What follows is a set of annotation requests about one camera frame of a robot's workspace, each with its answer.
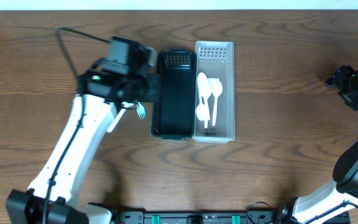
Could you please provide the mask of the white spoon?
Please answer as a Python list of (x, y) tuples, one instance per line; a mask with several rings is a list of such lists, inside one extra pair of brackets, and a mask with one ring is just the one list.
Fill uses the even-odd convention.
[(211, 86), (211, 92), (214, 96), (214, 107), (213, 107), (213, 120), (212, 125), (216, 125), (217, 120), (217, 110), (218, 110), (218, 98), (223, 92), (223, 85), (221, 81), (216, 82), (213, 86)]
[(208, 121), (210, 120), (208, 98), (211, 96), (211, 88), (208, 84), (205, 84), (200, 88), (200, 95), (204, 101), (204, 128), (207, 129)]

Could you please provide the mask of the mint green fork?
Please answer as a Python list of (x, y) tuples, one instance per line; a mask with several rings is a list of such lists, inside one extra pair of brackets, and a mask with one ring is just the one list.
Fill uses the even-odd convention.
[(137, 102), (137, 108), (136, 108), (137, 114), (139, 116), (140, 119), (145, 119), (146, 118), (146, 111), (145, 111), (145, 107), (141, 102)]

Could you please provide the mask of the white spoon crossed top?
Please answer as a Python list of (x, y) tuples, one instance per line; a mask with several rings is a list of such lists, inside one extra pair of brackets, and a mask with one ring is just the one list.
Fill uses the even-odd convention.
[(199, 95), (202, 97), (204, 105), (207, 106), (208, 98), (210, 97), (211, 90), (208, 85), (208, 79), (203, 72), (200, 72), (198, 74), (197, 84), (198, 84)]

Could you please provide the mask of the white spoon crossed under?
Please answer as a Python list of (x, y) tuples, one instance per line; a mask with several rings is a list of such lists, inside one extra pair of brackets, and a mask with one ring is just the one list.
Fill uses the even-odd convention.
[(204, 121), (206, 119), (206, 114), (205, 114), (205, 108), (204, 108), (204, 104), (203, 104), (203, 100), (202, 100), (202, 96), (200, 94), (198, 94), (198, 99), (199, 99), (199, 103), (196, 107), (196, 117), (200, 120), (200, 121)]

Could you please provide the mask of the white fork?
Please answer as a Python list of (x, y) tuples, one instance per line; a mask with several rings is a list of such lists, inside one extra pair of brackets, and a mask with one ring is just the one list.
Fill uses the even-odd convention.
[(112, 123), (110, 124), (110, 126), (106, 130), (107, 133), (111, 133), (114, 130), (114, 128), (117, 126), (119, 120), (123, 117), (124, 113), (129, 109), (133, 109), (133, 106), (134, 106), (133, 103), (127, 103), (127, 102), (123, 102), (122, 105), (124, 107), (121, 108), (119, 110), (119, 112), (117, 113), (117, 115), (114, 117)]

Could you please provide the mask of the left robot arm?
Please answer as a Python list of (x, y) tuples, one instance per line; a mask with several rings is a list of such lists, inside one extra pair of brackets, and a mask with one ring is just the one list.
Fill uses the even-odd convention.
[(97, 148), (125, 111), (159, 98), (150, 69), (157, 54), (133, 40), (113, 37), (107, 57), (77, 79), (69, 120), (51, 156), (26, 191), (6, 200), (11, 223), (115, 223), (114, 212), (97, 203), (78, 207), (81, 188)]

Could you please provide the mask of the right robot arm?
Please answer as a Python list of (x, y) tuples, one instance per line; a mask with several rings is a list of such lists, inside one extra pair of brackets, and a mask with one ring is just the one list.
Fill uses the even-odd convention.
[[(345, 104), (358, 111), (358, 69), (343, 65), (326, 85), (335, 86)], [(328, 183), (282, 205), (273, 222), (324, 223), (353, 208), (358, 209), (358, 141), (339, 157)]]

